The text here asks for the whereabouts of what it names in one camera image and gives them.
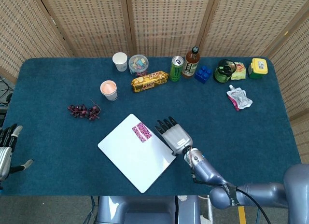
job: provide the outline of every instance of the red grapes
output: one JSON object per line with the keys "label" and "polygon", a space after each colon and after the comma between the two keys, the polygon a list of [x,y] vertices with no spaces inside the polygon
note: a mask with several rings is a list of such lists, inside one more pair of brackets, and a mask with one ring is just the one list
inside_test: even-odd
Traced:
{"label": "red grapes", "polygon": [[70,111],[70,114],[73,115],[75,118],[87,118],[88,120],[95,120],[99,119],[98,114],[101,112],[100,106],[95,104],[93,101],[92,103],[94,106],[92,108],[87,109],[85,105],[70,105],[68,106],[68,110]]}

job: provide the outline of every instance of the humanoid robot hand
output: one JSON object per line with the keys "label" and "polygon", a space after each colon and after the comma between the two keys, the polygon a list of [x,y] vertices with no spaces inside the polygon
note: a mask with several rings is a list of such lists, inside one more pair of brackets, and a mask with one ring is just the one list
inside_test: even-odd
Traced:
{"label": "humanoid robot hand", "polygon": [[0,130],[0,182],[4,181],[10,173],[27,169],[33,162],[33,160],[30,159],[23,165],[11,167],[12,154],[15,150],[17,138],[22,129],[23,126],[13,124],[4,130]]}
{"label": "humanoid robot hand", "polygon": [[155,126],[173,151],[173,155],[185,154],[193,141],[189,134],[172,118],[158,120],[161,127]]}

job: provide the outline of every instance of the paper cup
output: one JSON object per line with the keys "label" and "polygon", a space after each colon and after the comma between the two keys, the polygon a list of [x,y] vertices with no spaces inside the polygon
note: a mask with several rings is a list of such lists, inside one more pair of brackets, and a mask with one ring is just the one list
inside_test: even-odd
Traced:
{"label": "paper cup", "polygon": [[117,99],[117,86],[113,81],[104,81],[100,86],[100,90],[109,101],[115,101]]}
{"label": "paper cup", "polygon": [[127,56],[122,52],[115,53],[114,56],[112,56],[112,61],[120,72],[126,71],[126,60]]}

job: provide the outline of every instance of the table surface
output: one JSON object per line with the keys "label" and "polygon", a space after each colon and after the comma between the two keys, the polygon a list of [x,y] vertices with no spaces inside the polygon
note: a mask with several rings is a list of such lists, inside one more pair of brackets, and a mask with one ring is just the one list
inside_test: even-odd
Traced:
{"label": "table surface", "polygon": [[[202,57],[199,66],[216,68],[220,57]],[[251,57],[228,57],[248,67]],[[149,70],[169,72],[171,57],[150,57]],[[157,119],[173,116],[210,163],[230,182],[282,182],[286,169],[300,162],[273,64],[262,79],[205,84],[181,78],[134,93],[128,70],[118,72],[111,58],[33,58],[20,71],[4,127],[23,125],[12,165],[34,159],[26,171],[2,184],[5,195],[141,195],[97,144],[130,113],[154,133]],[[108,101],[100,84],[113,80],[118,99]],[[246,90],[251,107],[235,111],[229,84]],[[90,99],[100,119],[72,117],[67,106]],[[143,195],[207,194],[194,184],[182,156]]]}

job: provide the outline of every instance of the yellow lid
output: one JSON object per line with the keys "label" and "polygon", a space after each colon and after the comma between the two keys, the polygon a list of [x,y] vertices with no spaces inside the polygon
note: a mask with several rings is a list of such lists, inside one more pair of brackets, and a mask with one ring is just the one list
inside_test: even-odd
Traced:
{"label": "yellow lid", "polygon": [[258,74],[267,74],[268,68],[265,59],[253,58],[252,59],[253,72]]}

